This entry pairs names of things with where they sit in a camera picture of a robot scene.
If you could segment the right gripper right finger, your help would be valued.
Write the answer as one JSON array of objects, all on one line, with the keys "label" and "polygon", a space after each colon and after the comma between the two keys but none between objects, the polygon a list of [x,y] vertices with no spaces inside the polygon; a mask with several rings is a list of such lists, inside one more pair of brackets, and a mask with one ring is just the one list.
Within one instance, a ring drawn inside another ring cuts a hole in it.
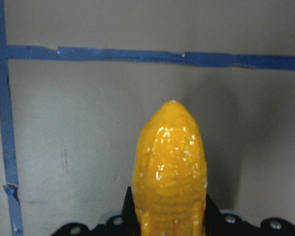
[{"label": "right gripper right finger", "polygon": [[221,235],[221,217],[218,207],[213,202],[209,194],[206,194],[205,209],[205,235],[220,236]]}]

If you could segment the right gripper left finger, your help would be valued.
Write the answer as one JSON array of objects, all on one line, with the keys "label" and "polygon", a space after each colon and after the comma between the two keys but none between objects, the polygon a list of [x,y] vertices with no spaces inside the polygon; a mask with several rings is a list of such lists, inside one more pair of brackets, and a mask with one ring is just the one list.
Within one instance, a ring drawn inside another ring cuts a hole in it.
[{"label": "right gripper left finger", "polygon": [[139,236],[140,235],[140,225],[137,220],[137,215],[135,212],[135,205],[133,201],[133,195],[131,187],[127,187],[126,194],[124,197],[124,202],[121,210],[124,222],[127,228],[127,236]]}]

